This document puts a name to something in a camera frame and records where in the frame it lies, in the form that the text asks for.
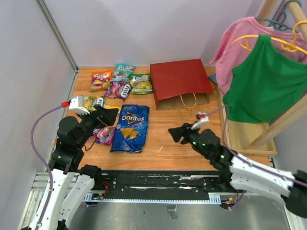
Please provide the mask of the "yellow snack bar wrapper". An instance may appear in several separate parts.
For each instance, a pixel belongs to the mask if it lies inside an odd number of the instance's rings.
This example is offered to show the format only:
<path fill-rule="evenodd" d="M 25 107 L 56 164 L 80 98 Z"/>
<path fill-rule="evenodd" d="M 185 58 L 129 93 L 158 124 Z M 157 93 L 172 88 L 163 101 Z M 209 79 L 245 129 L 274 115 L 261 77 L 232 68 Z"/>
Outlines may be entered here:
<path fill-rule="evenodd" d="M 121 110 L 122 109 L 122 105 L 104 105 L 105 109 L 118 109 Z"/>

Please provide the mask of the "green yellow Fox's candy bag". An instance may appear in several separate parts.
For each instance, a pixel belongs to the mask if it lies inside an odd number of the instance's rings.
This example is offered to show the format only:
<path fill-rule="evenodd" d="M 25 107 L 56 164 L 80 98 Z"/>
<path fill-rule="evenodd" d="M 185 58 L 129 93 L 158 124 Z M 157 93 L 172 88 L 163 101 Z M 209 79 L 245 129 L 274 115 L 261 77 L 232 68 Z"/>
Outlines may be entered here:
<path fill-rule="evenodd" d="M 83 97 L 83 106 L 88 111 L 95 111 L 94 108 L 95 105 L 99 105 L 100 107 L 103 107 L 105 104 L 105 96 L 84 96 Z"/>

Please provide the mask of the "blue Doritos chips bag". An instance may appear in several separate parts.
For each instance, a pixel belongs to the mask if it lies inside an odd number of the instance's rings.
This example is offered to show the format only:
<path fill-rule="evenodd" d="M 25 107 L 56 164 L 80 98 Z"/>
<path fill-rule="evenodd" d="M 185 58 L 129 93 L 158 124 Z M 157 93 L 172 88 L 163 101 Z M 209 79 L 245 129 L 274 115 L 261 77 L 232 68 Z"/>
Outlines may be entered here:
<path fill-rule="evenodd" d="M 150 108 L 125 104 L 119 113 L 111 152 L 140 153 L 145 146 Z"/>

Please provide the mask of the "purple black cherry candy bag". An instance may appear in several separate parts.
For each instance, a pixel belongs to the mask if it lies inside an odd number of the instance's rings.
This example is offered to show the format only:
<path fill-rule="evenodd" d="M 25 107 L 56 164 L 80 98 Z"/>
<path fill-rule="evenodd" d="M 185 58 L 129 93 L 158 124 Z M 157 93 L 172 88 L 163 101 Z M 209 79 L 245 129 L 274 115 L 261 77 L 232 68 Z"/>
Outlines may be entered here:
<path fill-rule="evenodd" d="M 114 81 L 105 92 L 105 97 L 119 98 L 125 101 L 131 91 L 131 85 L 127 82 Z"/>

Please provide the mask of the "orange Fox's fruits candy bag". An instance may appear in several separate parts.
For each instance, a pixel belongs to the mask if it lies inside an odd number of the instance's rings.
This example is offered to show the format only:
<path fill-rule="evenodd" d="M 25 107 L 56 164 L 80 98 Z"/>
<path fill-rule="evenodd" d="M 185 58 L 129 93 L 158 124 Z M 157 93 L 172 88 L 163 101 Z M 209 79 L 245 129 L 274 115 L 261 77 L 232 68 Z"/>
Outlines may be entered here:
<path fill-rule="evenodd" d="M 89 92 L 97 92 L 106 90 L 111 82 L 112 70 L 92 72 L 91 75 L 91 86 Z"/>

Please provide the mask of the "green snack bag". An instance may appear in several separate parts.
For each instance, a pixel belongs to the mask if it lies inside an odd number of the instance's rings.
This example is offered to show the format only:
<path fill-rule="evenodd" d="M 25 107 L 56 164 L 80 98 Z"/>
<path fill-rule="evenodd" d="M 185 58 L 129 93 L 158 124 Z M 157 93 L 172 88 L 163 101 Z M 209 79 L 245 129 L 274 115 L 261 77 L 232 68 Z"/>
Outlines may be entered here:
<path fill-rule="evenodd" d="M 130 74 L 130 85 L 132 94 L 151 94 L 153 87 L 151 84 L 151 77 L 149 73 L 145 74 Z"/>

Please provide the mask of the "teal Fox's mint candy bag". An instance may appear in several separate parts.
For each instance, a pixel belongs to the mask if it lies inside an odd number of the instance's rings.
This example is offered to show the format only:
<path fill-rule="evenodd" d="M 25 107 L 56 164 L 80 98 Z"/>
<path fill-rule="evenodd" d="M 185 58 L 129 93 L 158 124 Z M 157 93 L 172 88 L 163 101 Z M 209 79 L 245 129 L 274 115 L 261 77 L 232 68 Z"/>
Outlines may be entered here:
<path fill-rule="evenodd" d="M 129 83 L 130 75 L 134 72 L 135 68 L 136 67 L 133 65 L 118 63 L 115 67 L 114 72 L 112 73 L 110 81 L 121 81 Z"/>

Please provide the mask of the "red paper bag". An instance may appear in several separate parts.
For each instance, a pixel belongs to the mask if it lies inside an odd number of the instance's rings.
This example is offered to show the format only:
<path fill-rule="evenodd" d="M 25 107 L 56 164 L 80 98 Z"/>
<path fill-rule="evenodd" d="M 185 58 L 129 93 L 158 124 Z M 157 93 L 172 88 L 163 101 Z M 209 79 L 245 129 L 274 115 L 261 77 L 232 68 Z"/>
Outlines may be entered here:
<path fill-rule="evenodd" d="M 155 106 L 158 111 L 207 104 L 213 93 L 201 59 L 154 63 L 150 65 Z"/>

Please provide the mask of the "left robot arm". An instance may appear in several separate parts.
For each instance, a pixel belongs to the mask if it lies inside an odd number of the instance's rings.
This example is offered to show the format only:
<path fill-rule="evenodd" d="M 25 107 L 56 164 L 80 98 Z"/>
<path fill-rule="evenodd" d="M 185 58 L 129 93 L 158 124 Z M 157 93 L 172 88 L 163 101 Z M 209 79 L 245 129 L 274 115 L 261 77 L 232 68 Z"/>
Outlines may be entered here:
<path fill-rule="evenodd" d="M 81 121 L 74 116 L 61 119 L 58 128 L 56 148 L 46 162 L 35 146 L 32 146 L 37 157 L 43 162 L 48 172 L 48 181 L 41 203 L 27 230 L 67 230 L 82 203 L 91 189 L 102 186 L 101 169 L 94 165 L 79 168 L 84 156 L 83 148 L 96 128 L 111 126 L 115 123 L 119 110 L 105 109 L 95 105 L 95 111 L 89 112 L 72 101 L 45 112 L 39 117 L 61 108 L 75 109 Z"/>

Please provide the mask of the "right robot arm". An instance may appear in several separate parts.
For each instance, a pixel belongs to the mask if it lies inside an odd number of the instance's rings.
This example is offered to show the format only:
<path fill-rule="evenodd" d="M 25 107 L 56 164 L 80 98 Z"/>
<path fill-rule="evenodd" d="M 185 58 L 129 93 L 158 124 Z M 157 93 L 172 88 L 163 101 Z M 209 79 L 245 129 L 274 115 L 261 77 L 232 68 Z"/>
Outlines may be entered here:
<path fill-rule="evenodd" d="M 210 130 L 201 133 L 185 123 L 168 130 L 176 143 L 190 144 L 219 171 L 218 188 L 256 193 L 284 205 L 291 213 L 307 217 L 307 173 L 278 170 L 263 165 L 224 146 Z"/>

